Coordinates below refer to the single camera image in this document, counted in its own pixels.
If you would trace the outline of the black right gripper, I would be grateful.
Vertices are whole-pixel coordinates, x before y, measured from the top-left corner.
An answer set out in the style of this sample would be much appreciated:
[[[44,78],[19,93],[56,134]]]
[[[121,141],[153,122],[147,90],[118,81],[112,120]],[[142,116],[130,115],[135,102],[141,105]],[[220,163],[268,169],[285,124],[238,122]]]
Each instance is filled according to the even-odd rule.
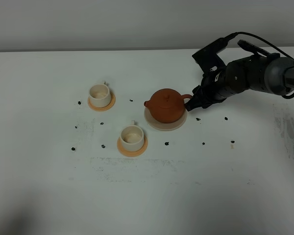
[[[203,74],[201,84],[193,90],[192,98],[185,103],[189,112],[196,108],[206,109],[213,104],[222,103],[229,97],[225,71],[217,70]]]

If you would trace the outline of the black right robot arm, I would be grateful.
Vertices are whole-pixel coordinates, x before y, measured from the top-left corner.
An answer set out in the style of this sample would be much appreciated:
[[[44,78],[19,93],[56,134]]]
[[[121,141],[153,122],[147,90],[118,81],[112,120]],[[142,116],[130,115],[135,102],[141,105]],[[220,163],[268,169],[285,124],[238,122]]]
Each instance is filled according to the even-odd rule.
[[[203,79],[186,102],[187,111],[200,107],[206,109],[246,90],[275,94],[285,99],[294,97],[294,59],[282,57],[278,52],[269,53],[245,40],[239,40],[238,45],[252,55],[225,64],[218,56],[227,46],[224,38],[192,55],[203,71]]]

